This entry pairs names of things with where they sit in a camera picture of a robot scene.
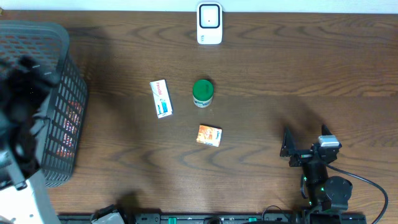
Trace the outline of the small orange box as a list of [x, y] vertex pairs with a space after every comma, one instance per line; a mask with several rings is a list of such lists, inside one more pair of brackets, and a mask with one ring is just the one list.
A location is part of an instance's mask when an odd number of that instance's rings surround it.
[[219, 147], [223, 130], [211, 126], [199, 125], [196, 142], [209, 146]]

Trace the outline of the green lidded jar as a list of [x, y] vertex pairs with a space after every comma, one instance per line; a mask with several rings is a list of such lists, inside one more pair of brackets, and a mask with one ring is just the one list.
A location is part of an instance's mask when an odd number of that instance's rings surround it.
[[213, 101], [214, 86], [209, 80], [198, 80], [192, 89], [193, 102], [199, 108], [206, 108]]

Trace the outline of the orange Top candy bar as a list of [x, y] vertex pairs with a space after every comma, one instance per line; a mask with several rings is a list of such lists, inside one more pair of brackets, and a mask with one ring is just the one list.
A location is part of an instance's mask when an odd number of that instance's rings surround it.
[[61, 144], [56, 151], [58, 156], [65, 159], [73, 159], [75, 157], [81, 112], [82, 106], [80, 103], [68, 101], [66, 117], [62, 120]]

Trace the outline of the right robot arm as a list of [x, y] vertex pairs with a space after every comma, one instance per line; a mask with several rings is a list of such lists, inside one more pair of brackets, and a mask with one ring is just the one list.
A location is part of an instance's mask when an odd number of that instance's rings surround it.
[[300, 192], [309, 199], [309, 206], [294, 212], [291, 223], [342, 223], [342, 213], [348, 209], [353, 185], [340, 176], [329, 176], [327, 165], [337, 160], [341, 143], [322, 125], [322, 135], [309, 149], [297, 149], [288, 128], [280, 150], [281, 157], [289, 157], [290, 167], [301, 167]]

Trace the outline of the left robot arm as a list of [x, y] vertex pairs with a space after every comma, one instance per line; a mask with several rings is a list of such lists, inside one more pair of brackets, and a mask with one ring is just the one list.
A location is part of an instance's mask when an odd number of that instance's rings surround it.
[[47, 188], [73, 173], [87, 91], [62, 58], [47, 68], [28, 56], [1, 81], [1, 222], [129, 223], [111, 205], [92, 215], [58, 216]]

